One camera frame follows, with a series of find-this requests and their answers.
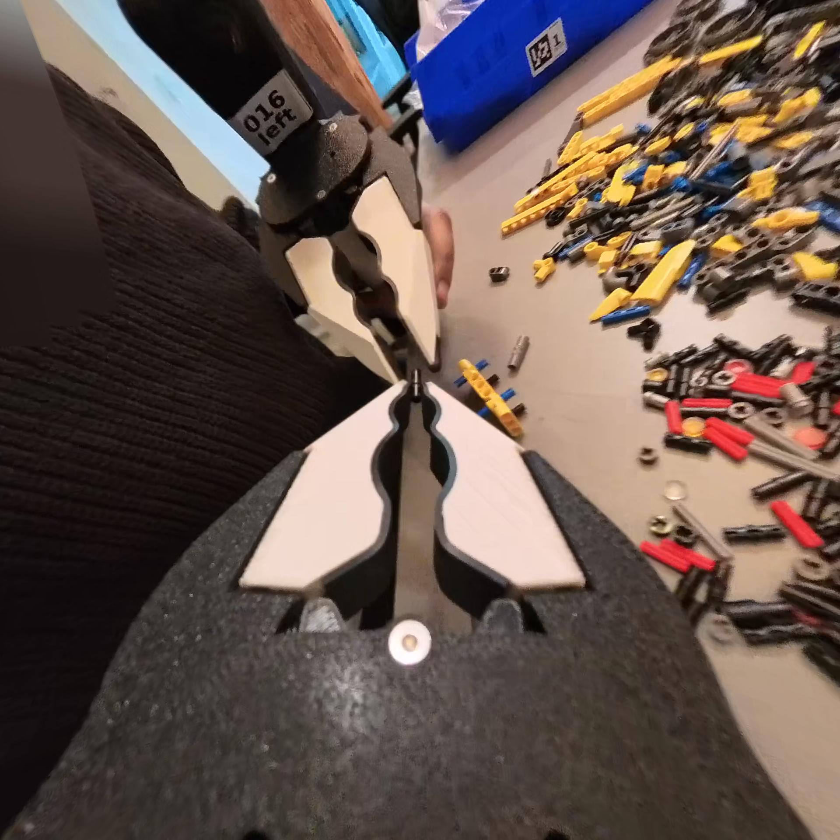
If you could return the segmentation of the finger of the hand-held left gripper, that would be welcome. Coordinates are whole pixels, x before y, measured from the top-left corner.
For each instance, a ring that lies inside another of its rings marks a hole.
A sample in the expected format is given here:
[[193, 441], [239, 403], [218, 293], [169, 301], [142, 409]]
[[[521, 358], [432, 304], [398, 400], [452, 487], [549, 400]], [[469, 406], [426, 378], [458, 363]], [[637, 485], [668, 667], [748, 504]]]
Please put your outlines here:
[[387, 177], [365, 187], [354, 206], [354, 226], [374, 247], [393, 293], [395, 318], [427, 366], [438, 367], [440, 322], [431, 251]]
[[286, 258], [309, 313], [332, 340], [391, 385], [402, 382], [403, 375], [360, 318], [354, 294], [340, 284], [331, 243], [326, 238], [304, 238], [287, 250]]

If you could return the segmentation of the clear plastic bag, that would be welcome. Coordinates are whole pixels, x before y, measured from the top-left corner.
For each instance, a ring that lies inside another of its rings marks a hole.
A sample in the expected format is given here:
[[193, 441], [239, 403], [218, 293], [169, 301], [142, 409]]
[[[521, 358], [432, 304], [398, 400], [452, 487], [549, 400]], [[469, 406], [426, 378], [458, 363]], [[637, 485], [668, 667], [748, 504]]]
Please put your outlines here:
[[431, 53], [482, 4], [483, 1], [418, 1], [417, 59]]

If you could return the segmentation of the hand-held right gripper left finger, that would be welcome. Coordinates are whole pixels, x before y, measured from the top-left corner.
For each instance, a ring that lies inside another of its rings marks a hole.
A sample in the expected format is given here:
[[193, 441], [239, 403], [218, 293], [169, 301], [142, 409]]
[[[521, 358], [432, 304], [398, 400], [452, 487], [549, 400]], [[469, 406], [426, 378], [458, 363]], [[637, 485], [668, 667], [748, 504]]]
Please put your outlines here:
[[381, 600], [396, 576], [404, 433], [411, 395], [393, 385], [301, 453], [238, 586], [321, 595], [344, 617]]

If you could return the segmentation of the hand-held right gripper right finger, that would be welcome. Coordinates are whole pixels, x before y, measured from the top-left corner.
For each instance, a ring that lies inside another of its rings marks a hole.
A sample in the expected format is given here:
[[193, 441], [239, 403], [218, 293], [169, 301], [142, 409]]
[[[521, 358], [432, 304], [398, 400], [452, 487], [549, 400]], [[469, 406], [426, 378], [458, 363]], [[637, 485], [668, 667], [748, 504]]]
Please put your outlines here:
[[481, 617], [506, 597], [583, 590], [526, 450], [434, 383], [423, 387], [423, 424], [439, 484], [434, 571], [447, 598]]

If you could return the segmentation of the pile of yellow grey beams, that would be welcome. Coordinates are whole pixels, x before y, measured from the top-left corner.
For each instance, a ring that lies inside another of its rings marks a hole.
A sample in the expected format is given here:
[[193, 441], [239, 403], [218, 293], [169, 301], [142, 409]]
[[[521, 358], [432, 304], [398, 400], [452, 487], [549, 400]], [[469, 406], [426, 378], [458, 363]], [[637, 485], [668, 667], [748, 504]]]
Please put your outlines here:
[[753, 288], [838, 317], [838, 2], [680, 2], [641, 70], [584, 101], [500, 225], [564, 226], [543, 257], [596, 266], [607, 324], [675, 289], [708, 314]]

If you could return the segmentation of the person's left hand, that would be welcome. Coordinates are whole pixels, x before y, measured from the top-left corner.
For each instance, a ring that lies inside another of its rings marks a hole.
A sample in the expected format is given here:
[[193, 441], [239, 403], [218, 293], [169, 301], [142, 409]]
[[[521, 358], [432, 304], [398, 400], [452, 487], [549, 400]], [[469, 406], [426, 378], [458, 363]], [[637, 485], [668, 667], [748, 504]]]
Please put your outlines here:
[[455, 269], [455, 236], [451, 216], [442, 208], [424, 204], [422, 228], [432, 259], [438, 309], [445, 309]]

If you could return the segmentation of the yellow toy beam blue pins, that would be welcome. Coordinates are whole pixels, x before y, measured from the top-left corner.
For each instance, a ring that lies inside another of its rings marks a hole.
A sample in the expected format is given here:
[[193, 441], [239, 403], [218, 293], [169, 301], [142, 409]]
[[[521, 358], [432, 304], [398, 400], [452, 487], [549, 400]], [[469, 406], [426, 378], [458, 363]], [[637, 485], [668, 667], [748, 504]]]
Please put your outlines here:
[[477, 415], [511, 438], [520, 439], [524, 435], [522, 419], [527, 407], [517, 402], [517, 392], [512, 388], [500, 390], [500, 377], [488, 360], [462, 359], [458, 369], [459, 376], [454, 385], [469, 388], [469, 399], [476, 406]]

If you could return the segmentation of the blue plastic bin with tag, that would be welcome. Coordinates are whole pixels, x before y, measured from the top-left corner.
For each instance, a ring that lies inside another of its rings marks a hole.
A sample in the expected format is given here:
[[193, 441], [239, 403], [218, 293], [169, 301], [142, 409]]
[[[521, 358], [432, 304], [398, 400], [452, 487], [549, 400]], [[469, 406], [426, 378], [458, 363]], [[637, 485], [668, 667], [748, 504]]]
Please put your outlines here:
[[406, 63], [434, 141], [451, 154], [529, 100], [649, 5], [646, 1], [489, 1]]

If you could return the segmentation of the pile of black red pins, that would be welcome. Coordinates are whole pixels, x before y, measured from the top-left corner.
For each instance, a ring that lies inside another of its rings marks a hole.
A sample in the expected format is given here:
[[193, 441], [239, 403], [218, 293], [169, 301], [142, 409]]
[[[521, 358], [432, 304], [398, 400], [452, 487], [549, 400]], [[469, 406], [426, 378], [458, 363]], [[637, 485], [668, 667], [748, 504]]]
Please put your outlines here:
[[[778, 471], [748, 491], [765, 521], [719, 528], [672, 481], [671, 513], [648, 520], [642, 554], [677, 573], [677, 602], [710, 640], [799, 648], [838, 686], [838, 331], [816, 349], [785, 334], [756, 350], [725, 334], [691, 344], [647, 362], [642, 398], [665, 420], [662, 449]], [[782, 547], [794, 558], [770, 597], [730, 596], [738, 550]]]

